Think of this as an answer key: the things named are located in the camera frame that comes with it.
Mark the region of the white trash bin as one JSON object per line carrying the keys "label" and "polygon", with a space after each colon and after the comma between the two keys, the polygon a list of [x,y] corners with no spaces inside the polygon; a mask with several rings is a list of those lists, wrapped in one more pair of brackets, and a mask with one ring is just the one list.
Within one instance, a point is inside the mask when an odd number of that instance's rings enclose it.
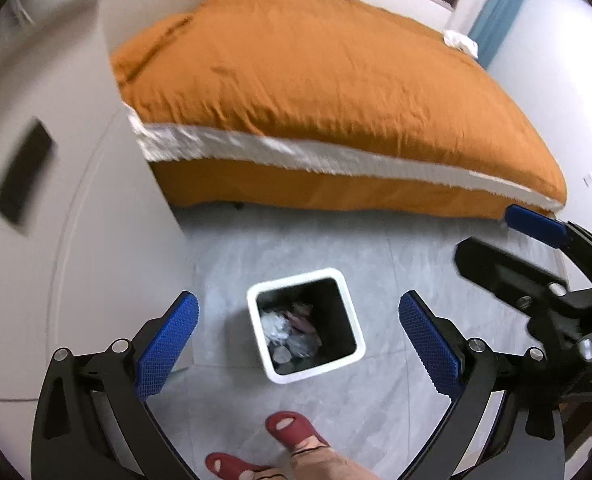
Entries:
{"label": "white trash bin", "polygon": [[247,304],[264,372],[288,385],[354,364],[366,342],[347,282],[326,268],[253,285]]}

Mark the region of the left red slipper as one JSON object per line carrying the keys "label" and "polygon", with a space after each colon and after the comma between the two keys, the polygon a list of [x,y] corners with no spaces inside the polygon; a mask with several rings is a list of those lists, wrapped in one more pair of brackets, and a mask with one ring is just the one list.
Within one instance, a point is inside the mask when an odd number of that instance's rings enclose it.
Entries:
{"label": "left red slipper", "polygon": [[269,470],[270,466],[247,463],[226,453],[210,453],[205,458],[207,469],[221,480],[253,479],[255,474]]}

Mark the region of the red slipper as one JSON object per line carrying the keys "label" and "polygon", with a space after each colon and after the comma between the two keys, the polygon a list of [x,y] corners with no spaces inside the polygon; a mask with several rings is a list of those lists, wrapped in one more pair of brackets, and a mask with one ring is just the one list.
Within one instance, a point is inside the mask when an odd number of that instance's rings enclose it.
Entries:
{"label": "red slipper", "polygon": [[266,419],[264,426],[292,455],[330,446],[310,420],[297,412],[276,412]]}
{"label": "red slipper", "polygon": [[253,479],[255,474],[269,470],[270,466],[247,463],[226,453],[210,453],[205,458],[207,469],[221,480]]}

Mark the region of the beige desk drawer cabinet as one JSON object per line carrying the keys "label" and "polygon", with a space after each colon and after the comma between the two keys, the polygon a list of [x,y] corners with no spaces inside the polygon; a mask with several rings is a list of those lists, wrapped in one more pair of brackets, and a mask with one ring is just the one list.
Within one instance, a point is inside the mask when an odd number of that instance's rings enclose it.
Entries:
{"label": "beige desk drawer cabinet", "polygon": [[100,1],[62,0],[0,52],[0,401],[36,400],[56,349],[101,351],[190,286]]}

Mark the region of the right red slipper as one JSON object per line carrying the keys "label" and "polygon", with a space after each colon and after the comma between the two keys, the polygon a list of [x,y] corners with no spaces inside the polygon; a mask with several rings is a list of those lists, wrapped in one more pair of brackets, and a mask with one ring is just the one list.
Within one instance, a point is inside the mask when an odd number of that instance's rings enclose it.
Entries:
{"label": "right red slipper", "polygon": [[292,455],[330,446],[310,420],[297,412],[276,412],[266,419],[264,426]]}

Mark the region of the blue curtain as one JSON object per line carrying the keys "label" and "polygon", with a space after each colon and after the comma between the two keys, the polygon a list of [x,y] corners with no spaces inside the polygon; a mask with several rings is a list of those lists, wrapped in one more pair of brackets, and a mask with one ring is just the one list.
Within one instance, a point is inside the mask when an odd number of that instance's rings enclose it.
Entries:
{"label": "blue curtain", "polygon": [[524,0],[486,0],[468,35],[478,44],[477,62],[488,70]]}

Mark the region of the white pillow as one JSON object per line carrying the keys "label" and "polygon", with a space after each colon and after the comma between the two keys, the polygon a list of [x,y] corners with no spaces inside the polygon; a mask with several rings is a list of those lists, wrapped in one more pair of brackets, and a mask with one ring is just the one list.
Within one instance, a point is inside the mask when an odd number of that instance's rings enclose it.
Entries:
{"label": "white pillow", "polygon": [[474,60],[478,59],[478,43],[469,36],[462,34],[462,32],[446,29],[442,32],[442,40],[444,40],[447,47],[464,53],[470,58],[474,58]]}

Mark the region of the orange duvet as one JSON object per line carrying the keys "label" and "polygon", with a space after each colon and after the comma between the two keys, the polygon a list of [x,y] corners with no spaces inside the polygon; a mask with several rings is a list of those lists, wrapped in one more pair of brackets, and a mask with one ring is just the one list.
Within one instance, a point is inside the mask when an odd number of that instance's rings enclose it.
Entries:
{"label": "orange duvet", "polygon": [[558,162],[474,58],[359,0],[204,0],[112,69],[172,206],[497,219],[566,204]]}

